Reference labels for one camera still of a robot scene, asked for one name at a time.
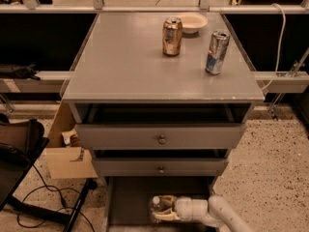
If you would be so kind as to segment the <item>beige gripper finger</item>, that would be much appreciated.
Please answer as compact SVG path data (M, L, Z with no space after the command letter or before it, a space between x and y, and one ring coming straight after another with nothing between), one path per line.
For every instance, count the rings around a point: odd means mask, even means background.
M163 221L174 221L180 219L177 213L173 212L172 210L166 210L163 212L153 212L153 217Z
M164 207L172 207L177 200L174 195L160 195L159 198Z

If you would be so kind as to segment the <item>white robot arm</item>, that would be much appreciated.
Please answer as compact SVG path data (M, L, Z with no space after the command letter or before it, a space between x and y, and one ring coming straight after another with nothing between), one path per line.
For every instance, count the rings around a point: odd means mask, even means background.
M150 201L154 222L196 222L216 232L255 232L255 230L219 195L208 200L187 196L157 195Z

